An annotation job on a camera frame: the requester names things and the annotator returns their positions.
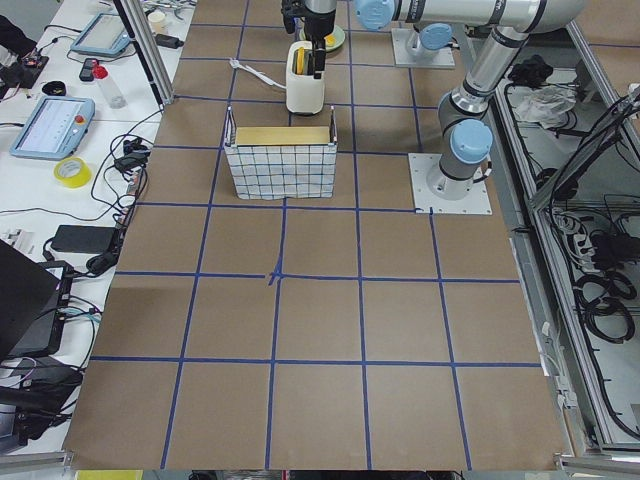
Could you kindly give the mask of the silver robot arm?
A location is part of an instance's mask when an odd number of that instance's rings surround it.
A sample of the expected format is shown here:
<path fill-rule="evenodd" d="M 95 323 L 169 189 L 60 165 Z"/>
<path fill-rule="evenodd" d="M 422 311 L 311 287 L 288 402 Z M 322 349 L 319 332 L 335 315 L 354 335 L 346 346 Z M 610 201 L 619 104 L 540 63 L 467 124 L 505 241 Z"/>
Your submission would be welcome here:
<path fill-rule="evenodd" d="M 390 28 L 396 67 L 453 70 L 451 24 L 421 20 L 426 1 L 356 1 L 355 14 L 369 31 Z"/>
<path fill-rule="evenodd" d="M 562 28 L 583 10 L 583 1 L 357 1 L 356 14 L 368 30 L 393 21 L 490 26 L 480 54 L 464 81 L 445 94 L 438 118 L 445 143 L 439 163 L 427 174 L 429 189 L 447 200 L 464 198 L 493 143 L 482 122 L 488 102 L 507 68 L 532 33 Z"/>

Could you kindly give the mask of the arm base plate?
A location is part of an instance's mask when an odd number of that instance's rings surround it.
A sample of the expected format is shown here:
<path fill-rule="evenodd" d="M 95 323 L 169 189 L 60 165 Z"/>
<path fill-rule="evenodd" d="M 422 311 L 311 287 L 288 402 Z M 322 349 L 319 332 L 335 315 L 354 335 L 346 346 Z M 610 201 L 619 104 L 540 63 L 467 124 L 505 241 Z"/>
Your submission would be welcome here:
<path fill-rule="evenodd" d="M 452 180 L 440 169 L 440 154 L 410 153 L 409 172 L 414 210 L 419 214 L 491 215 L 480 166 L 467 180 Z"/>
<path fill-rule="evenodd" d="M 431 24 L 419 31 L 408 28 L 391 30 L 395 65 L 406 68 L 453 69 L 452 28 L 449 24 Z"/>

